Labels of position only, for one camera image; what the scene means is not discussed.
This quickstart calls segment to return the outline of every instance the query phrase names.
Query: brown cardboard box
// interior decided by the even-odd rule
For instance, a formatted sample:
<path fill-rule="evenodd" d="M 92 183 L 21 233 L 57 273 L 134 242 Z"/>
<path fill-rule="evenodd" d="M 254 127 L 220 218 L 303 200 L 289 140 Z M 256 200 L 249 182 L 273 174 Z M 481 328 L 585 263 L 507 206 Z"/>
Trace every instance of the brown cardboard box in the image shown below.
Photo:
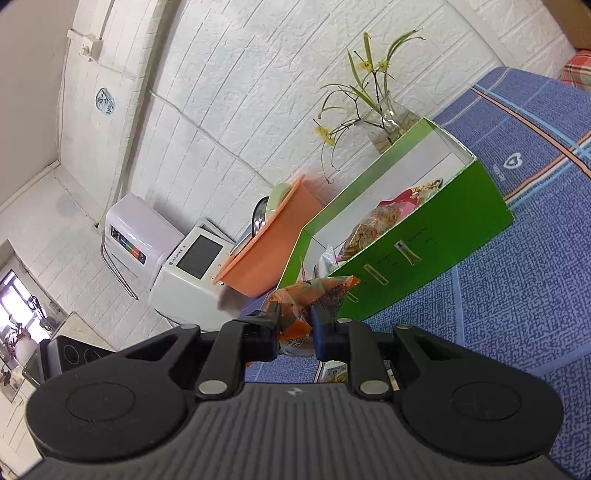
<path fill-rule="evenodd" d="M 543 0 L 575 48 L 591 50 L 591 10 L 581 0 Z"/>

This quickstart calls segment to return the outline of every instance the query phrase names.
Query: round pivot cover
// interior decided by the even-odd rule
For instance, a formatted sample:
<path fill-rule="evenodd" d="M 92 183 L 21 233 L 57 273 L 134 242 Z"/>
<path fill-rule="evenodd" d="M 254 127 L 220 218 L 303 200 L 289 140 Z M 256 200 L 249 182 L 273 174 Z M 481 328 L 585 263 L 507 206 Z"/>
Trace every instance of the round pivot cover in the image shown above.
<path fill-rule="evenodd" d="M 162 444 L 186 410 L 158 362 L 114 354 L 42 384 L 27 404 L 27 423 L 46 455 L 107 462 Z"/>
<path fill-rule="evenodd" d="M 547 453 L 563 416 L 560 397 L 539 378 L 475 359 L 432 362 L 404 393 L 402 413 L 428 444 L 477 462 Z"/>

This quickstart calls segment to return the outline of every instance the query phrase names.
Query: glass vase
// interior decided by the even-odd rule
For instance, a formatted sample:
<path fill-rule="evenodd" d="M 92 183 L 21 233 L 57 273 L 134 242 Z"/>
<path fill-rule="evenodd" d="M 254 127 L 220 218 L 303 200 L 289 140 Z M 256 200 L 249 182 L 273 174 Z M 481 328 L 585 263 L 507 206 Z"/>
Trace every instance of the glass vase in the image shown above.
<path fill-rule="evenodd" d="M 359 124 L 365 129 L 378 153 L 382 154 L 421 118 L 389 96 L 379 103 L 379 109 L 381 113 L 369 109 Z"/>

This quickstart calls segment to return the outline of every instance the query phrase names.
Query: colorful label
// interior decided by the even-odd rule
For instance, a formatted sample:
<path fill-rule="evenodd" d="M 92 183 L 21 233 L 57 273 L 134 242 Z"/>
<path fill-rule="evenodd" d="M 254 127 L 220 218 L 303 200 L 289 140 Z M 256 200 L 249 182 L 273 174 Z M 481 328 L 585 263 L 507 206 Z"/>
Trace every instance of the colorful label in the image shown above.
<path fill-rule="evenodd" d="M 123 235 L 121 235 L 117 229 L 111 225 L 111 236 L 117 240 L 123 247 L 135 258 L 137 259 L 142 265 L 146 263 L 146 256 L 139 251 L 139 249 L 133 245 L 129 240 L 127 240 Z"/>

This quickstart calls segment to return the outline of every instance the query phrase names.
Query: silver screw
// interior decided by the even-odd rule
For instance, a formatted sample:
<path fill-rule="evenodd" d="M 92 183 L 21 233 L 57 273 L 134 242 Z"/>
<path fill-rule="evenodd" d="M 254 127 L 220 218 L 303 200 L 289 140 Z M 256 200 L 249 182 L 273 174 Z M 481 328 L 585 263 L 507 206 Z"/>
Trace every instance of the silver screw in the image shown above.
<path fill-rule="evenodd" d="M 381 380 L 366 380 L 360 386 L 360 389 L 366 395 L 381 395 L 388 391 L 388 384 Z"/>
<path fill-rule="evenodd" d="M 219 395 L 228 389 L 228 385 L 221 380 L 206 380 L 199 384 L 199 391 L 203 395 Z"/>

